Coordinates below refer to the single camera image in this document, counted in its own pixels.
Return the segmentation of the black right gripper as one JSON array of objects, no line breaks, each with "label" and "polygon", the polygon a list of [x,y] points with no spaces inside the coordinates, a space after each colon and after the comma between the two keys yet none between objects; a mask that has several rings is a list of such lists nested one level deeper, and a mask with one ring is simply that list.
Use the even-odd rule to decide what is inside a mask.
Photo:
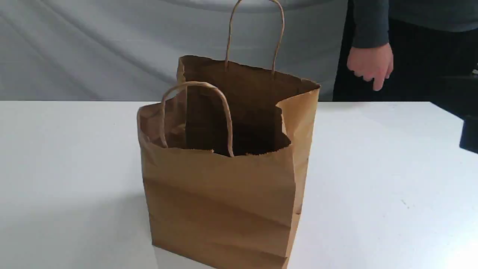
[{"label": "black right gripper", "polygon": [[433,72],[430,102],[463,121],[459,147],[478,153],[478,77],[477,69],[468,75]]}]

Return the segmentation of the grey sleeved forearm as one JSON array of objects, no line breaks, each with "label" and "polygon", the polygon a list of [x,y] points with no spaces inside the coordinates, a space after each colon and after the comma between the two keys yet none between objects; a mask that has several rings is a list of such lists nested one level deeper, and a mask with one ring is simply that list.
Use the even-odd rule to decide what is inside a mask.
[{"label": "grey sleeved forearm", "polygon": [[388,0],[354,0],[353,17],[353,47],[378,48],[389,42]]}]

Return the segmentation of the person's bare right hand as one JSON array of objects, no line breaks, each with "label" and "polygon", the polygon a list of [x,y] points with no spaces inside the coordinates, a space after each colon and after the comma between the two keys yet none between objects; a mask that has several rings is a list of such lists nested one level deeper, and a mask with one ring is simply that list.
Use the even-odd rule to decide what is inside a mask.
[{"label": "person's bare right hand", "polygon": [[389,43],[376,48],[350,49],[347,67],[354,75],[373,82],[373,90],[380,91],[394,68],[393,52]]}]

